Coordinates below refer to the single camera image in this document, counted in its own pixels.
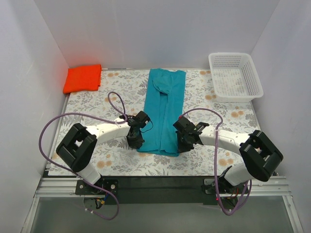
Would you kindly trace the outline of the teal t shirt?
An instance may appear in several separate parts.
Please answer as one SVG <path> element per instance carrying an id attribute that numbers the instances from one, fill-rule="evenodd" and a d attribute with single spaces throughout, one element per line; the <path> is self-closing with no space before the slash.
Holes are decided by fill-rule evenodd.
<path id="1" fill-rule="evenodd" d="M 173 124 L 183 113 L 186 72 L 161 68 L 149 72 L 144 112 L 153 123 L 142 136 L 139 152 L 177 157 L 177 134 Z"/>

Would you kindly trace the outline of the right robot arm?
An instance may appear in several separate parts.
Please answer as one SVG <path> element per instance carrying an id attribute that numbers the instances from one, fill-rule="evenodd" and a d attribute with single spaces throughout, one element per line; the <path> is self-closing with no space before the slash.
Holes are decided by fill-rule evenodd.
<path id="1" fill-rule="evenodd" d="M 196 126 L 176 128 L 178 151 L 188 152 L 195 144 L 215 146 L 242 157 L 243 162 L 227 168 L 220 176 L 220 188 L 233 192 L 237 186 L 251 179 L 266 182 L 283 161 L 283 155 L 267 135 L 259 130 L 253 133 L 234 133 L 217 130 L 213 126 L 199 123 Z"/>

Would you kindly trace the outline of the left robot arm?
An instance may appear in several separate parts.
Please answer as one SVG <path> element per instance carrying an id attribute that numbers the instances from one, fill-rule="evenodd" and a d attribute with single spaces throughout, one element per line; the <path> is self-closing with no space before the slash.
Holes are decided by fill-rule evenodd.
<path id="1" fill-rule="evenodd" d="M 65 164 L 87 183 L 86 187 L 92 194 L 103 190 L 100 173 L 91 164 L 91 157 L 97 144 L 120 137 L 128 139 L 129 147 L 139 149 L 144 140 L 141 129 L 148 124 L 134 118 L 126 122 L 117 118 L 114 123 L 103 123 L 95 126 L 74 124 L 56 148 L 56 153 Z"/>

